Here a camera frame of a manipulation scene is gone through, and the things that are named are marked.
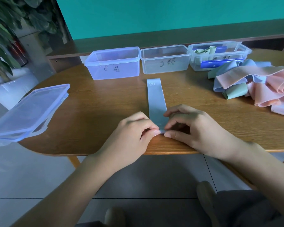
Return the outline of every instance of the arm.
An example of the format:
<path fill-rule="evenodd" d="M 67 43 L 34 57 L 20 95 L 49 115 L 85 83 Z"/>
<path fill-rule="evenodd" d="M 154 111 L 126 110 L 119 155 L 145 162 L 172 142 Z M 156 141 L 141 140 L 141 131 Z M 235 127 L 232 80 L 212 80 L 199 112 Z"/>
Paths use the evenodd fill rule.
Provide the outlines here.
<path fill-rule="evenodd" d="M 256 143 L 247 143 L 223 129 L 207 113 L 186 105 L 169 108 L 164 136 L 184 142 L 202 154 L 236 167 L 284 215 L 284 164 Z M 187 125 L 190 134 L 172 130 Z"/>
<path fill-rule="evenodd" d="M 103 183 L 144 154 L 159 133 L 159 127 L 142 112 L 122 120 L 97 153 L 87 156 L 59 187 L 12 227 L 73 227 Z"/>

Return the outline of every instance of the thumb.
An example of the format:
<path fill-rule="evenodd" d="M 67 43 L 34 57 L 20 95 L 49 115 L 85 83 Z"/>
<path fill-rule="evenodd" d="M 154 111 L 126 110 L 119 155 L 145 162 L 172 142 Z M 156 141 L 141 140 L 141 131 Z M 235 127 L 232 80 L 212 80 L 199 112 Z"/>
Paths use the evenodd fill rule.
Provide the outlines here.
<path fill-rule="evenodd" d="M 158 134 L 160 134 L 160 131 L 158 129 L 150 129 L 145 132 L 145 134 L 141 138 L 141 141 L 148 145 L 151 139 Z"/>
<path fill-rule="evenodd" d="M 192 147 L 191 135 L 185 134 L 181 131 L 169 130 L 165 132 L 164 136 L 178 140 Z"/>

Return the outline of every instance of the purple plastic container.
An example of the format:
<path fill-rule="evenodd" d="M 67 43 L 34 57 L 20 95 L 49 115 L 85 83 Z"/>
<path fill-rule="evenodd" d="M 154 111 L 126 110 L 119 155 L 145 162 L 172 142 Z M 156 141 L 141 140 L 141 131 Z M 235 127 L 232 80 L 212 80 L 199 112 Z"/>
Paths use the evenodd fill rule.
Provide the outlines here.
<path fill-rule="evenodd" d="M 85 60 L 85 67 L 94 80 L 107 80 L 139 76 L 139 47 L 106 49 L 92 52 Z"/>

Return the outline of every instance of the blue resistance band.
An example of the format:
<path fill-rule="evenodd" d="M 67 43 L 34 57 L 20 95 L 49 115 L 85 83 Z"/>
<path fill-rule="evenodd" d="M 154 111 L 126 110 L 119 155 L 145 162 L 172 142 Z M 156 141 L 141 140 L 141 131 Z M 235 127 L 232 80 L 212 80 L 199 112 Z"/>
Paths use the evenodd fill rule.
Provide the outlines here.
<path fill-rule="evenodd" d="M 165 104 L 160 78 L 148 79 L 147 91 L 148 91 L 149 118 L 159 127 L 160 133 L 163 134 L 165 133 L 164 127 L 168 122 L 168 117 L 163 116 L 167 108 Z"/>

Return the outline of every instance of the foot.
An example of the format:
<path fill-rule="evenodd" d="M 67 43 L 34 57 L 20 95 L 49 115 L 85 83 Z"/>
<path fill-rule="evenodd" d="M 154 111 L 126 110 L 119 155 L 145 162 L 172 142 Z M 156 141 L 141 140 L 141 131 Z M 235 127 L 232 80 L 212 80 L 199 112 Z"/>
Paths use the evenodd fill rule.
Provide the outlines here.
<path fill-rule="evenodd" d="M 112 207 L 106 211 L 104 224 L 108 227 L 125 227 L 125 214 L 119 207 Z"/>
<path fill-rule="evenodd" d="M 216 192 L 208 181 L 203 181 L 197 185 L 197 196 L 204 211 L 211 219 L 212 227 L 220 227 L 218 218 L 213 209 L 213 197 Z"/>

